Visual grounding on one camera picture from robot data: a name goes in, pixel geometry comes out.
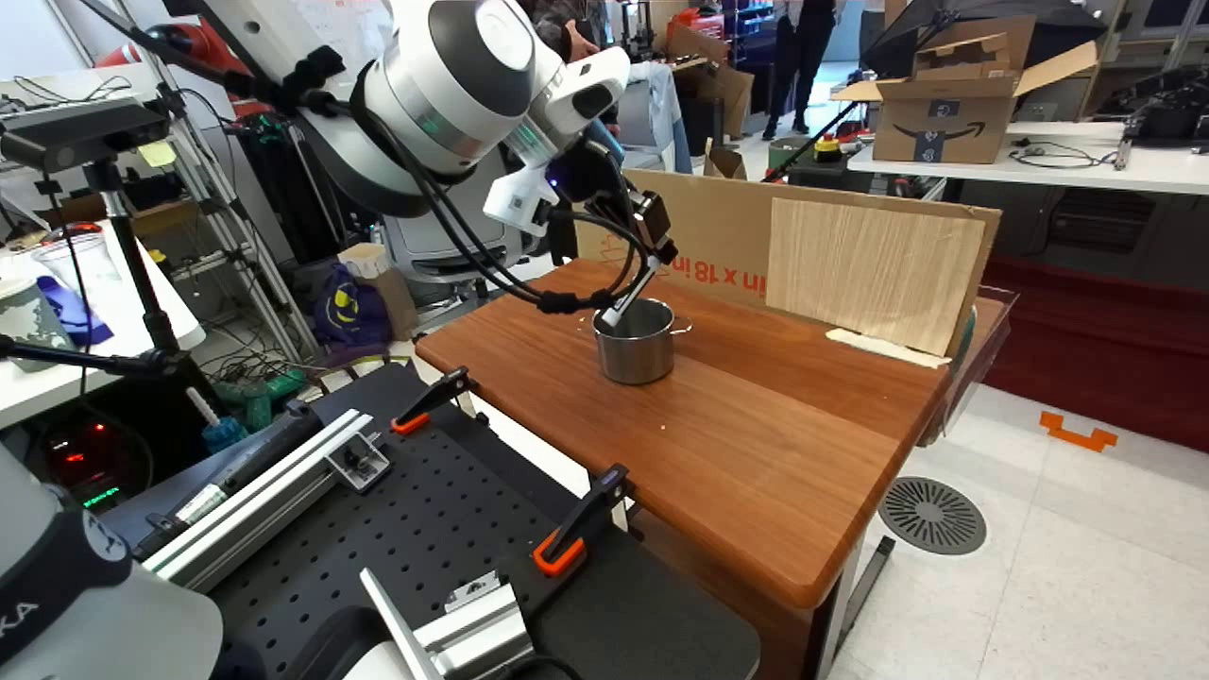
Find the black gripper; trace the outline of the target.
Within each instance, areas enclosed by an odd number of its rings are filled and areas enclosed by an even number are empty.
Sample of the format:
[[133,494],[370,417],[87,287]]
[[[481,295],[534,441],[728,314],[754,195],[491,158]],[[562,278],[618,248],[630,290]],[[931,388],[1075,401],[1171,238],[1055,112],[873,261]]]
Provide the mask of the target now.
[[558,216],[617,236],[641,261],[676,261],[666,199],[623,174],[623,155],[599,132],[575,140],[549,183],[558,193]]

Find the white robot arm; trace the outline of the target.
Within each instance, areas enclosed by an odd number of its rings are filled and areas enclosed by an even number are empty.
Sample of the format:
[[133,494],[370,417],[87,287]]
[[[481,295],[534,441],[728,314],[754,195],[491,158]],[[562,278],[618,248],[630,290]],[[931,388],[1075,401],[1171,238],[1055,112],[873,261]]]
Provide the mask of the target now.
[[630,85],[623,49],[562,62],[519,0],[393,0],[388,43],[348,93],[335,93],[341,49],[301,9],[199,0],[199,15],[249,69],[247,92],[301,130],[332,184],[385,216],[431,212],[426,183],[457,184],[506,146],[519,169],[486,184],[482,216],[540,236],[558,205],[549,165]]

